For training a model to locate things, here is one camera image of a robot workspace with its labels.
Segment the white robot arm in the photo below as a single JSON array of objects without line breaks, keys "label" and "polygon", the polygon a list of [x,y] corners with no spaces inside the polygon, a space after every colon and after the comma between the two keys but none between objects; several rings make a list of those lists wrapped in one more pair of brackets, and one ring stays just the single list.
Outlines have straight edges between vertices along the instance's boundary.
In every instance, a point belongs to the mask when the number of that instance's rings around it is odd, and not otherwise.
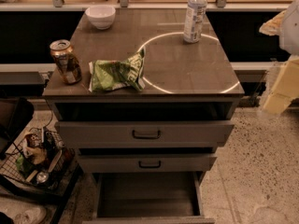
[{"label": "white robot arm", "polygon": [[279,48],[287,54],[270,69],[262,99],[262,111],[277,116],[299,98],[299,0],[266,21],[259,32],[277,36]]}]

